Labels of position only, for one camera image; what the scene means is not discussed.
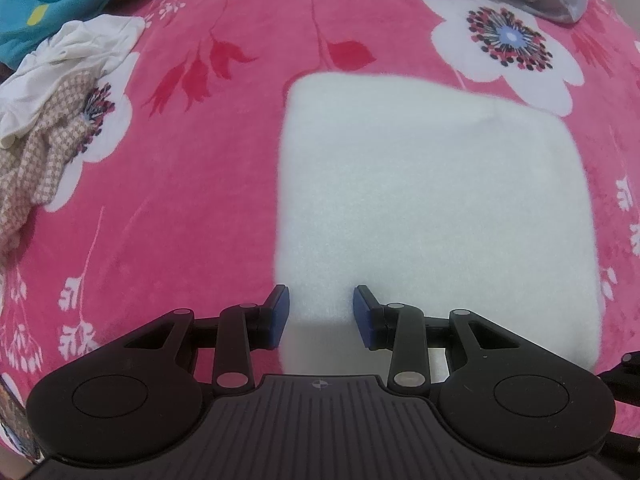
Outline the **white cloth garment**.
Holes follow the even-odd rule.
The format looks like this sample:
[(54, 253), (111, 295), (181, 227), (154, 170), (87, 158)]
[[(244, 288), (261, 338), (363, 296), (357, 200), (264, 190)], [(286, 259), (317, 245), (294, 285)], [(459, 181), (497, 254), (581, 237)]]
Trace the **white cloth garment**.
[(44, 40), (1, 84), (1, 147), (10, 148), (29, 132), (66, 77), (86, 70), (100, 79), (116, 70), (144, 30), (140, 16), (102, 14), (67, 22)]

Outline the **white fleece deer sweater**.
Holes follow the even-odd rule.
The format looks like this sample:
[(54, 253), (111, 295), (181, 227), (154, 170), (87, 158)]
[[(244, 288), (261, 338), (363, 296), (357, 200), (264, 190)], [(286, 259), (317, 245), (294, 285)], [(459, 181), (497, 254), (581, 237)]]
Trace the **white fleece deer sweater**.
[(315, 74), (288, 92), (274, 277), (290, 374), (385, 375), (352, 292), (469, 309), (582, 367), (603, 301), (585, 170), (564, 122), (420, 79)]

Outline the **pink floral bed sheet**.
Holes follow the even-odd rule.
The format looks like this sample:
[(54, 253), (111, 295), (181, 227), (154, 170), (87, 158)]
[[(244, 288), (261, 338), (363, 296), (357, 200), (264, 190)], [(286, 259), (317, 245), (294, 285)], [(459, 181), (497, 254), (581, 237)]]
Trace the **pink floral bed sheet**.
[(260, 301), (274, 277), (292, 85), (399, 76), (560, 118), (585, 170), (602, 307), (597, 363), (639, 347), (639, 43), (606, 0), (556, 24), (508, 0), (148, 0), (89, 96), (98, 130), (1, 275), (1, 374), (51, 370), (175, 308)]

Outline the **black smartphone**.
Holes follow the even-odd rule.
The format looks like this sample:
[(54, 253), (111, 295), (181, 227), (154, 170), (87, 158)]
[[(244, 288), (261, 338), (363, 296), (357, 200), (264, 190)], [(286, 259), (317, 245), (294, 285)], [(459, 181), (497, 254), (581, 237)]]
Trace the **black smartphone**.
[(6, 373), (1, 374), (1, 440), (29, 463), (38, 464), (42, 459), (20, 392)]

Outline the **beige checked knit garment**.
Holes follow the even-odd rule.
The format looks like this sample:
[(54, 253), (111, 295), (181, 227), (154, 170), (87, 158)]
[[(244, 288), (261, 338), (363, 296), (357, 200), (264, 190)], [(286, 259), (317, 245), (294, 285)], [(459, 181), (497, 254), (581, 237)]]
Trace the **beige checked knit garment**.
[(82, 141), (98, 130), (85, 114), (96, 76), (71, 74), (44, 103), (26, 136), (1, 152), (1, 253), (17, 247), (32, 208), (54, 199), (62, 173)]

